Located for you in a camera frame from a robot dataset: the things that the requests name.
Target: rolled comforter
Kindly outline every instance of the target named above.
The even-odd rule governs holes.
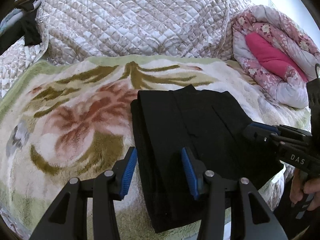
[[[275,101],[308,105],[306,82],[316,78],[320,51],[285,14],[263,5],[244,11],[233,25],[233,50],[245,72]]]

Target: white quilted bedspread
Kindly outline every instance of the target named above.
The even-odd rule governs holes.
[[[231,25],[249,0],[43,0],[49,61],[89,56],[232,57]]]

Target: quilted comforter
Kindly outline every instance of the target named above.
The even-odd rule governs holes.
[[[236,16],[249,0],[42,0],[36,19],[43,43],[24,38],[0,56],[2,97],[45,52],[54,65],[90,56],[131,54],[232,57]]]

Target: black clothing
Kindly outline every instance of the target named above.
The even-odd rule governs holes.
[[[156,232],[202,218],[205,203],[190,195],[183,147],[223,178],[247,177],[258,189],[283,168],[269,149],[244,139],[241,132],[252,120],[229,92],[193,86],[139,91],[131,111],[144,197]]]
[[[42,42],[36,28],[36,14],[37,10],[34,10],[25,15],[0,36],[0,55],[23,35],[25,37],[25,46],[38,45]]]

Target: pink pillow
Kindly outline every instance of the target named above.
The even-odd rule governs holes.
[[[257,58],[260,65],[271,73],[281,77],[284,75],[288,66],[294,67],[305,82],[308,79],[299,66],[281,50],[274,48],[269,42],[262,38],[258,33],[250,33],[246,35],[245,41],[251,53]]]

